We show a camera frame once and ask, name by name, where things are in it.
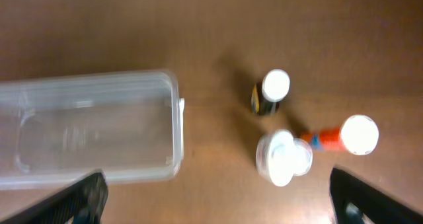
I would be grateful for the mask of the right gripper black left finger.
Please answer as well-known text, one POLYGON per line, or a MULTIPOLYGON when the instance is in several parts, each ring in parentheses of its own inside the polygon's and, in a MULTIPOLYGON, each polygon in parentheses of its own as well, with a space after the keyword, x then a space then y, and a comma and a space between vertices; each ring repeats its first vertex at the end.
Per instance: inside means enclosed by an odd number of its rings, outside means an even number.
POLYGON ((104 174, 96 170, 2 223, 99 224, 108 199, 104 174))

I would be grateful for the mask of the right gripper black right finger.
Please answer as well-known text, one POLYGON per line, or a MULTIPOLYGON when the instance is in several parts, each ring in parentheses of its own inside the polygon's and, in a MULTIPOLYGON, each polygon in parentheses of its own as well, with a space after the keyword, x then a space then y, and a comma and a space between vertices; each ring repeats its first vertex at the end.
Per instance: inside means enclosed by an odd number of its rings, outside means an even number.
POLYGON ((422 215, 366 184, 345 170, 334 167, 330 196, 337 223, 421 223, 422 215))

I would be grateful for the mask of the orange tube white cap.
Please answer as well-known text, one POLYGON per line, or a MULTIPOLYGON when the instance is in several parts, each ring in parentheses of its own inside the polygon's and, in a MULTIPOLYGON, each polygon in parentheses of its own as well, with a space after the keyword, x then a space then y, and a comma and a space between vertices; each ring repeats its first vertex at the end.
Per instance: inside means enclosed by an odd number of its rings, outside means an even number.
POLYGON ((336 128, 305 132, 300 138, 313 149, 322 151, 346 151, 353 155, 368 155, 377 146, 379 128, 368 116, 356 114, 336 128))

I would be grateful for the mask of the white pump lotion bottle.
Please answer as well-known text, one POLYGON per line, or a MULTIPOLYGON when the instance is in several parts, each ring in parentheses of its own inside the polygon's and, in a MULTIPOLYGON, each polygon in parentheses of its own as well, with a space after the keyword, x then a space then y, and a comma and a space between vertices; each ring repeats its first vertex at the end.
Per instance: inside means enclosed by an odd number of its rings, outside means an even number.
POLYGON ((311 146, 294 138, 289 130, 263 135, 256 148, 258 173, 278 187, 287 186, 294 176, 307 174, 312 162, 311 146))

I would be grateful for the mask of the dark syrup bottle white cap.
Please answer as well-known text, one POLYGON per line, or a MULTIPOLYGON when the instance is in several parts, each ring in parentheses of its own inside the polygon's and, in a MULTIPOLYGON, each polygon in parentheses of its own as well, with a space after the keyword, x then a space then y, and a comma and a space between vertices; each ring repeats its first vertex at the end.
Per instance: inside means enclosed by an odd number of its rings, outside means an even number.
POLYGON ((290 87, 289 75, 282 69, 269 71, 252 89, 250 104, 253 114, 266 116, 278 111, 290 87))

